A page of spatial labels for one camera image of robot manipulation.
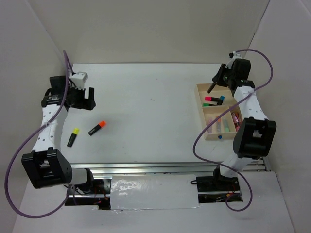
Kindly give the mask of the purple cap black highlighter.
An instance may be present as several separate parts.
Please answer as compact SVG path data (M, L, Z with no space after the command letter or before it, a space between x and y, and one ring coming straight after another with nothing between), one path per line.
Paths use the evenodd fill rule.
M212 83L207 92L210 93L214 89L215 85L215 83Z

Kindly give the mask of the pink cap black highlighter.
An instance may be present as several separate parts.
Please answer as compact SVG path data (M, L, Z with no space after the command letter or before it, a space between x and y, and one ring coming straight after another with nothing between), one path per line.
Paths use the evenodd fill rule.
M220 98L209 97L209 96L205 97L205 101L218 102L219 100Z

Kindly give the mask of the blue cap black highlighter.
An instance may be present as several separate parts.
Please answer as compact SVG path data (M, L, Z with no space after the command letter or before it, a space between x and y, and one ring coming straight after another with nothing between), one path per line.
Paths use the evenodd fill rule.
M222 105L224 102L225 97L224 96L220 96L217 100L217 105Z

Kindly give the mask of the green cap black highlighter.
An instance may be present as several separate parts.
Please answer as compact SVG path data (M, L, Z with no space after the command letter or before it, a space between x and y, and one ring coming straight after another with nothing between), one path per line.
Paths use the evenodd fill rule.
M216 104L211 104L211 103L203 103L202 107L209 107L209 106L217 106Z

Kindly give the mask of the orange cap black highlighter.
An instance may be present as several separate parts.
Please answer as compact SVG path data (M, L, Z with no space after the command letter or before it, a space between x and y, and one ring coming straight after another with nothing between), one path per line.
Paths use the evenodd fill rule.
M93 127L93 128L88 132L88 135L90 135L90 136L94 135L97 131L99 131L100 129L102 129L105 125L106 125L106 123L105 123L104 121L101 121L100 123L98 123L95 127Z

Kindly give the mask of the yellow cap black highlighter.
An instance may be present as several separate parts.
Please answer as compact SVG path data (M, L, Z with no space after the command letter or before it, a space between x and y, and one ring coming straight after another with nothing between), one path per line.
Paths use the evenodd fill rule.
M79 133L79 129L78 128L74 128L74 130L72 131L72 134L70 135L70 138L68 140L68 143L67 143L67 147L72 147L78 133Z

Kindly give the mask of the pastel orange cap highlighter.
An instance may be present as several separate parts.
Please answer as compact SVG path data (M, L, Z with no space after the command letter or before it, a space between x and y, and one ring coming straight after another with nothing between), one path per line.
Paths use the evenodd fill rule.
M219 116L216 116L217 122L216 122L216 132L221 133L221 118Z

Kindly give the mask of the pastel green highlighter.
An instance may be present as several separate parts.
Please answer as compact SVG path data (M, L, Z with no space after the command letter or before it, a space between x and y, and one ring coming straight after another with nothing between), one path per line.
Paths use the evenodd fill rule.
M223 126L224 126L224 131L226 133L229 133L230 132L229 124L225 118L223 118Z

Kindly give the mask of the pastel lilac highlighter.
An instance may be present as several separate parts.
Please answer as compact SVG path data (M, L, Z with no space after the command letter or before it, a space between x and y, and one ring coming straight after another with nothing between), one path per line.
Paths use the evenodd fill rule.
M212 132L212 124L211 124L212 122L213 122L213 118L212 118L212 117L209 117L209 118L207 119L207 126L210 125L210 127L207 129L207 133L208 133L208 134L213 133L213 132Z

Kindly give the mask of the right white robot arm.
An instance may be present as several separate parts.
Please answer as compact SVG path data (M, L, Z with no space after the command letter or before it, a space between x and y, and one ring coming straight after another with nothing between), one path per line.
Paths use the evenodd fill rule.
M213 172L212 185L224 190L233 183L245 166L268 155L276 132L276 122L270 121L258 102L255 85L248 80L251 63L233 56L222 64L213 77L209 92L215 86L227 87L239 104L242 123L233 140L233 151Z

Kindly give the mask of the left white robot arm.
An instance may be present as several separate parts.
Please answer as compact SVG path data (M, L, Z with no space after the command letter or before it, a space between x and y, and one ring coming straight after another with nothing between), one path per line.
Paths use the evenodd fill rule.
M43 130L30 153L22 156L22 165L35 189L55 185L72 184L84 193L96 188L94 177L88 168L72 168L61 152L61 136L69 108L92 110L96 104L94 88L89 88L85 98L85 72L50 77L51 87L41 102Z

